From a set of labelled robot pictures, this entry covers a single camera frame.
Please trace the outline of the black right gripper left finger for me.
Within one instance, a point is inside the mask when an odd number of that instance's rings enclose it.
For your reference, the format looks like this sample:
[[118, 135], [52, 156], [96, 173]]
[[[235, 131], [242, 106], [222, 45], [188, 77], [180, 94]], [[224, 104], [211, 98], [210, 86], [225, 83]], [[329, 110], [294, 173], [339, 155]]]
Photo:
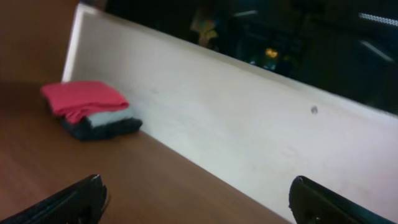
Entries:
[[1, 224], [97, 224], [108, 206], [107, 194], [101, 176], [92, 174]]

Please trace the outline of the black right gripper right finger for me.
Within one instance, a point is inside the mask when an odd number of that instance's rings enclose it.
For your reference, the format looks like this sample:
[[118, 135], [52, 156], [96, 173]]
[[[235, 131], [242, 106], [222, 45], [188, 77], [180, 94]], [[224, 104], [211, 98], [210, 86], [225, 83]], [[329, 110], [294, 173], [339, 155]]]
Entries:
[[290, 186], [289, 208], [297, 224], [394, 224], [302, 175]]

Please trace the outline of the orange McKinney soccer t-shirt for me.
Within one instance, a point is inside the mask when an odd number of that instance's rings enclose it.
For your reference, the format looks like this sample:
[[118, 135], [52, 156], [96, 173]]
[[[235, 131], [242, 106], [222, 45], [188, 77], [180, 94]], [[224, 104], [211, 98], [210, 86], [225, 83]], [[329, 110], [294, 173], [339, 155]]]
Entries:
[[128, 100], [118, 90], [99, 81], [53, 83], [43, 86], [40, 93], [55, 116], [72, 124], [91, 114], [129, 107]]

